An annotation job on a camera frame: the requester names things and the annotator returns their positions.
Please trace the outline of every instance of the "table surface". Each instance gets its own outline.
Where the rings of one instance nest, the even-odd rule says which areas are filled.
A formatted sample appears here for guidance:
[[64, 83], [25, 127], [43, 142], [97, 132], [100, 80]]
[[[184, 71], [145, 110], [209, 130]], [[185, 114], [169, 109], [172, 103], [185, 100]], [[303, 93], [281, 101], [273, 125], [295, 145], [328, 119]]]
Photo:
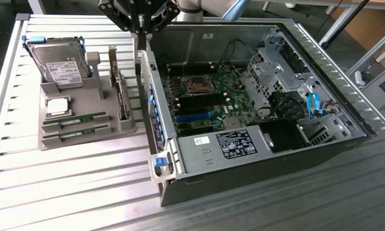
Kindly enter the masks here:
[[[291, 20], [256, 21], [285, 23], [296, 37], [307, 39]], [[8, 76], [0, 78], [8, 80], [0, 90], [0, 230], [304, 231], [349, 227], [361, 231], [385, 225], [383, 125], [375, 140], [319, 167], [161, 208], [147, 166], [129, 34], [103, 16], [32, 15], [29, 21], [16, 21], [16, 27], [17, 23], [28, 38], [83, 36], [87, 51], [101, 53], [101, 76], [108, 75], [108, 45], [117, 46], [139, 129], [127, 138], [37, 150], [40, 73], [20, 39], [12, 40], [17, 50]], [[333, 79], [341, 80], [320, 51], [309, 48], [308, 52], [323, 59], [320, 65]]]

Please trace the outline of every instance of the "hard drive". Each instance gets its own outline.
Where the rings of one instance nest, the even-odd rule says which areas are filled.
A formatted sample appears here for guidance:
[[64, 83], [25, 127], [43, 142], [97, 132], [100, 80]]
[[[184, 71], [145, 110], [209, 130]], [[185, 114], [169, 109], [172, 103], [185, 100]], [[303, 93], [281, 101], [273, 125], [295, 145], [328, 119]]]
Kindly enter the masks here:
[[37, 64], [44, 82], [56, 82], [60, 89], [83, 86], [81, 79], [91, 77], [91, 71], [81, 37], [32, 37], [24, 47]]

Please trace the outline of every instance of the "blue pcie slot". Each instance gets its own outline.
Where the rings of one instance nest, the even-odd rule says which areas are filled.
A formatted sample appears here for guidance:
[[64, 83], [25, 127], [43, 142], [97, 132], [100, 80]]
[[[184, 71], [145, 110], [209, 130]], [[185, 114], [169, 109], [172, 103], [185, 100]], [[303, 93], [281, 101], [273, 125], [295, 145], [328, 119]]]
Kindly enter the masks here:
[[211, 119], [213, 116], [213, 112], [205, 112], [195, 115], [180, 115], [177, 116], [177, 122], [193, 121], [200, 119]]

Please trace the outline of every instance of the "floor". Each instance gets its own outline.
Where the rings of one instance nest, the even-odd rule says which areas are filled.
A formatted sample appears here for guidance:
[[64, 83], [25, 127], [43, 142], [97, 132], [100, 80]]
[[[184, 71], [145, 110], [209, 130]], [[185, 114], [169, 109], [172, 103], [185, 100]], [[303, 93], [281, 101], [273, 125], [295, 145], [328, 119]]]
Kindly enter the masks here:
[[[79, 0], [75, 4], [71, 3], [69, 0], [59, 0], [59, 4], [49, 0], [44, 1], [44, 4], [48, 14], [101, 14], [96, 7], [96, 0]], [[327, 7], [324, 6], [297, 5], [297, 7], [291, 10], [284, 6], [283, 3], [272, 3], [269, 8], [271, 12], [264, 12], [263, 2], [257, 1], [251, 3], [248, 10], [244, 13], [244, 17], [292, 18], [296, 22], [304, 25], [307, 30], [319, 40], [333, 24], [333, 19], [329, 19], [320, 33], [317, 34], [317, 29], [328, 17], [325, 14], [325, 8]], [[15, 9], [11, 8], [9, 4], [0, 4], [0, 71], [16, 12], [31, 13], [27, 0], [19, 0]], [[340, 67], [347, 70], [363, 57], [367, 51], [356, 42], [356, 40], [349, 36], [349, 34], [343, 32], [328, 48], [328, 53], [337, 61]], [[383, 66], [380, 64], [375, 64], [369, 71], [372, 76], [376, 76], [383, 70]]]

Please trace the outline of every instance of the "circuit board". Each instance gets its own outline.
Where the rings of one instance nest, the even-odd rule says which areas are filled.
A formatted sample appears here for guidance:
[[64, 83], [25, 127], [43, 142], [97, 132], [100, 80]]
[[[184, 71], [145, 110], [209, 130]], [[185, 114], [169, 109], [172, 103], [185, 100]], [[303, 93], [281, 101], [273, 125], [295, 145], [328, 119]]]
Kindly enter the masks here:
[[[196, 85], [195, 82], [191, 81], [193, 78], [200, 78], [200, 82]], [[191, 131], [193, 129], [199, 131], [199, 128], [208, 128], [203, 129], [201, 133], [227, 130], [228, 128], [223, 122], [225, 118], [232, 116], [239, 118], [243, 126], [252, 121], [255, 116], [252, 102], [247, 95], [240, 76], [236, 74], [231, 66], [224, 65], [219, 67], [215, 74], [179, 77], [161, 75], [161, 80], [179, 137], [193, 135], [187, 134], [184, 131]], [[211, 92], [208, 94], [192, 94], [192, 91], [196, 92], [205, 90]], [[224, 102], [217, 105], [204, 106], [211, 116], [208, 116], [208, 118], [192, 119], [189, 121], [179, 121], [180, 116], [177, 115], [177, 111], [180, 110], [180, 105], [177, 104], [177, 100], [188, 99], [188, 97], [195, 96], [209, 98], [209, 96], [213, 95], [224, 96]]]

